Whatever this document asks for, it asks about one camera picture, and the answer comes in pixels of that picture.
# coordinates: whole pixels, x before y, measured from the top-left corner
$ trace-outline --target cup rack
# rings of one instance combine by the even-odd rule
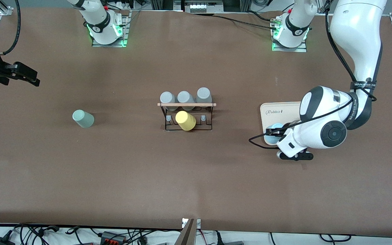
[[[186,111],[196,118],[196,126],[192,131],[213,130],[213,110],[217,106],[216,103],[158,103],[158,107],[164,115],[164,128],[166,131],[183,131],[174,117],[177,112],[184,111],[182,107],[194,107],[191,111]],[[170,111],[168,107],[178,107],[174,111]]]

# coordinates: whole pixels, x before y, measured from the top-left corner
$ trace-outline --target gray cup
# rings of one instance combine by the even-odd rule
[[[168,91],[163,92],[160,95],[160,102],[164,103],[164,104],[166,104],[166,103],[177,103],[175,95],[173,93],[168,92]],[[174,111],[177,108],[178,107],[166,107],[166,109],[169,110],[169,111]]]
[[[194,103],[195,100],[193,99],[193,96],[187,92],[187,91],[181,91],[178,94],[178,101],[179,103]],[[191,111],[193,110],[194,107],[182,107],[186,111]]]
[[[197,103],[213,103],[213,99],[211,98],[211,92],[209,89],[202,87],[197,91]]]

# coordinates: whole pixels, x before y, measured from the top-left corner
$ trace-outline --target light green cup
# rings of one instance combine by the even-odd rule
[[[86,113],[83,110],[76,110],[72,114],[72,119],[77,122],[82,128],[88,128],[93,125],[95,118],[92,114]]]

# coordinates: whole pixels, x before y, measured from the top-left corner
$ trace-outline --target white floor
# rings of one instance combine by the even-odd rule
[[[0,237],[3,237],[7,231],[9,231],[10,227],[0,227]],[[46,231],[44,239],[50,245],[79,245],[80,243],[76,239],[75,234],[65,234],[68,228],[60,228],[57,233],[53,231]],[[16,232],[13,232],[10,238],[10,241],[14,242],[16,245],[20,245],[20,235],[18,234],[20,231],[19,228],[16,229]],[[122,229],[94,229],[95,232],[104,232],[110,231],[116,234],[119,233],[127,233],[127,230]],[[25,237],[28,232],[27,228],[23,228],[22,235]],[[208,232],[204,234],[205,239],[207,240],[207,244],[214,243],[217,244],[217,235],[214,231],[203,231]],[[81,228],[77,231],[78,236],[83,242],[83,244],[93,243],[93,244],[100,244],[101,239],[94,234],[88,228]],[[195,245],[205,245],[205,242],[200,235],[197,233],[196,236],[196,244]],[[238,231],[220,231],[222,236],[222,240],[224,243],[227,242],[236,242],[236,241],[243,241],[245,245],[272,245],[270,239],[270,234],[265,232],[238,232]],[[179,236],[178,231],[156,231],[147,235],[148,238],[148,245],[157,245],[162,243],[167,243],[168,245],[173,245],[176,239]],[[34,236],[32,236],[28,242],[28,244],[32,245],[31,242],[33,241]],[[319,238],[317,234],[291,234],[291,233],[273,233],[273,238],[276,245],[332,245],[331,243],[324,242]],[[347,238],[346,236],[333,236],[336,240],[342,240]],[[39,239],[36,239],[34,242],[36,245],[41,245],[42,242]],[[353,236],[352,239],[348,242],[339,242],[337,244],[342,245],[392,245],[392,238],[380,238],[380,237],[363,237],[363,236]]]

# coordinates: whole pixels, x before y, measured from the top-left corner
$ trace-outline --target cup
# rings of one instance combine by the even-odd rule
[[[160,95],[160,102],[163,103],[163,104],[166,104],[166,103],[177,103],[175,95],[173,93],[168,92],[168,91],[163,92]],[[166,107],[166,109],[168,111],[174,111],[177,108],[178,107]]]
[[[184,131],[190,131],[196,126],[196,118],[185,111],[176,113],[175,119]]]
[[[72,113],[72,119],[77,122],[82,128],[88,128],[93,125],[95,118],[92,114],[86,113],[83,110],[76,110]]]
[[[213,99],[211,98],[210,90],[205,87],[199,88],[197,91],[196,102],[197,103],[213,103]]]
[[[181,91],[178,94],[178,102],[179,103],[194,103],[195,100],[193,99],[193,96],[187,92],[187,91]],[[186,111],[191,111],[193,110],[194,107],[182,107]]]
[[[282,128],[282,127],[283,127],[283,124],[277,123],[277,124],[270,125],[267,128],[268,129],[275,129],[275,128]],[[264,135],[264,139],[266,142],[268,142],[270,144],[276,144],[280,138],[276,137],[276,136],[272,136],[272,135]]]

